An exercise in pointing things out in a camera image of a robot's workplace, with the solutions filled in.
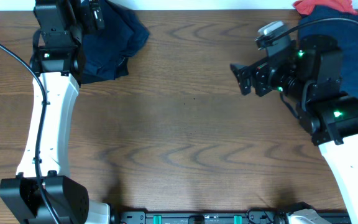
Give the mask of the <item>navy blue shorts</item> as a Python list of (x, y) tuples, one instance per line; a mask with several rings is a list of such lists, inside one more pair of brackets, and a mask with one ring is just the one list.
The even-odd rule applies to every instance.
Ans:
[(134, 11), (110, 1), (100, 1), (99, 5), (104, 29), (84, 36), (82, 84), (127, 76), (128, 60), (145, 46), (150, 35)]

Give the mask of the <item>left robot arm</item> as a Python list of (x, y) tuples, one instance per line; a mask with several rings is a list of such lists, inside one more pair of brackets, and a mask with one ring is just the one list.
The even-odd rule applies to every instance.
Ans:
[(26, 68), (34, 106), (16, 175), (0, 183), (0, 197), (20, 223), (111, 223), (111, 207), (90, 200), (70, 178), (71, 117), (85, 66), (83, 38), (104, 27), (97, 1), (37, 1), (39, 29)]

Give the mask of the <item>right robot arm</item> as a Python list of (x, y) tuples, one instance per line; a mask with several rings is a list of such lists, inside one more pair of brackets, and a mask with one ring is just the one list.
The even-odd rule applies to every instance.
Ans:
[(295, 117), (331, 168), (351, 223), (358, 223), (358, 99), (341, 90), (342, 51), (326, 35), (310, 35), (252, 65), (232, 64), (241, 93), (278, 91), (296, 103)]

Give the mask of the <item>red garment in pile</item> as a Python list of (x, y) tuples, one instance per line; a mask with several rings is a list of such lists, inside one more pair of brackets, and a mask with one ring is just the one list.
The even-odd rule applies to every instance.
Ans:
[(353, 8), (352, 0), (297, 0), (292, 6), (301, 15), (310, 15), (318, 6), (334, 9), (339, 12), (358, 15)]

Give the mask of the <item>navy shorts in pile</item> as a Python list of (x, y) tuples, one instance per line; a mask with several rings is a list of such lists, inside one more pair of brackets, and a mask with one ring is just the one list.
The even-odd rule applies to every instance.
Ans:
[(298, 38), (312, 34), (328, 35), (337, 40), (343, 52), (341, 90), (358, 98), (358, 25), (346, 21), (321, 22), (300, 29)]

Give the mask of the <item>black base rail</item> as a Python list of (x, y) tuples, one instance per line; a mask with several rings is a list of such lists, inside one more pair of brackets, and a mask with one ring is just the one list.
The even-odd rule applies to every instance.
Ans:
[(275, 210), (253, 207), (236, 212), (148, 212), (124, 211), (111, 215), (115, 224), (351, 224), (346, 212), (318, 212), (304, 202)]

